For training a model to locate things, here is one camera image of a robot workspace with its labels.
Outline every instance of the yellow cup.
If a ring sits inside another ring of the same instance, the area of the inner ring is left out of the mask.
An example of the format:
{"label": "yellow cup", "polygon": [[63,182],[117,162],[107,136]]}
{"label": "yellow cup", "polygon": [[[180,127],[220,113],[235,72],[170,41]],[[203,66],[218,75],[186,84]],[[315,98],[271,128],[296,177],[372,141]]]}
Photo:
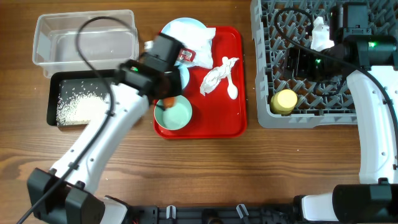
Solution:
{"label": "yellow cup", "polygon": [[293,90],[282,90],[271,98],[271,111],[275,114],[289,114],[296,104],[296,93]]}

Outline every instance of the clear plastic container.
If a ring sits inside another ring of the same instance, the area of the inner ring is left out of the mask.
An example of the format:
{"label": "clear plastic container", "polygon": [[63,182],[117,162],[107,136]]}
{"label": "clear plastic container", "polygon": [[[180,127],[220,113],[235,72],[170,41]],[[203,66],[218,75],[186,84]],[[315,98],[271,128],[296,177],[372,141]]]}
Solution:
{"label": "clear plastic container", "polygon": [[[75,48],[78,28],[87,20],[111,16],[129,24],[134,30],[131,10],[71,12],[41,15],[33,43],[33,63],[50,78],[57,72],[89,70]],[[123,25],[101,19],[89,24],[81,33],[80,47],[84,56],[98,69],[116,68],[121,62],[138,58],[138,38]]]}

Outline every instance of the gray basket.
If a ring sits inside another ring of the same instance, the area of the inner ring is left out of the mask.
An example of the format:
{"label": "gray basket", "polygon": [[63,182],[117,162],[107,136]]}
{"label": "gray basket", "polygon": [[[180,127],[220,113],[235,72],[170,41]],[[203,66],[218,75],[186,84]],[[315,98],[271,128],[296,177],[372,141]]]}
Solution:
{"label": "gray basket", "polygon": [[[373,34],[394,35],[398,37],[398,0],[380,1],[355,1],[366,2],[369,8],[369,27]],[[277,8],[299,7],[313,14],[313,19],[322,16],[328,23],[326,12],[336,3],[348,1],[326,0],[252,0],[251,30],[252,38],[256,45],[256,98],[257,116],[264,128],[313,128],[324,124],[356,124],[356,114],[352,96],[346,84],[340,93],[332,97],[321,97],[314,94],[314,82],[306,80],[284,80],[277,68],[284,59],[285,50],[289,43],[282,40],[274,27],[274,19],[284,26],[287,35],[294,35],[294,40],[299,40],[307,47],[311,42],[305,38],[305,16],[298,21],[296,13],[283,13],[275,18]],[[334,84],[321,84],[316,90],[318,94],[333,93],[340,79],[336,78]],[[269,102],[271,97],[283,89],[296,92],[298,102],[289,116],[273,114]]]}

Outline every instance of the wooden table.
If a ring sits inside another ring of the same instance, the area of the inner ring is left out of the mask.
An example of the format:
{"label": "wooden table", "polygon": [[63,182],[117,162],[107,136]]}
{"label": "wooden table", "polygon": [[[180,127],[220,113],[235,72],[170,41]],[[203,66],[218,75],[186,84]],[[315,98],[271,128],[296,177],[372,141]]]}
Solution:
{"label": "wooden table", "polygon": [[[82,130],[60,131],[45,121],[50,80],[32,63],[32,44],[37,18],[49,13],[131,9],[144,41],[178,17],[233,26],[243,37],[246,132],[235,139],[167,141],[154,132],[148,111],[109,161],[97,196],[112,195],[131,205],[259,205],[358,183],[356,126],[264,129],[257,122],[250,1],[1,2],[0,223],[15,223],[30,207],[29,174],[35,167],[48,169]],[[41,222],[30,217],[26,223]]]}

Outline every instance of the mint green bowl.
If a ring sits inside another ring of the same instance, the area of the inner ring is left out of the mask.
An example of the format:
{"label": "mint green bowl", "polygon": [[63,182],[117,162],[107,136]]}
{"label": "mint green bowl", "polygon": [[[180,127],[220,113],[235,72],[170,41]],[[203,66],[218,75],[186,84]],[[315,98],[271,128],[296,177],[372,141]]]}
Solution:
{"label": "mint green bowl", "polygon": [[[163,106],[159,100],[156,105]],[[164,129],[175,131],[185,127],[192,118],[191,103],[184,96],[176,96],[174,106],[163,111],[155,106],[155,120]]]}

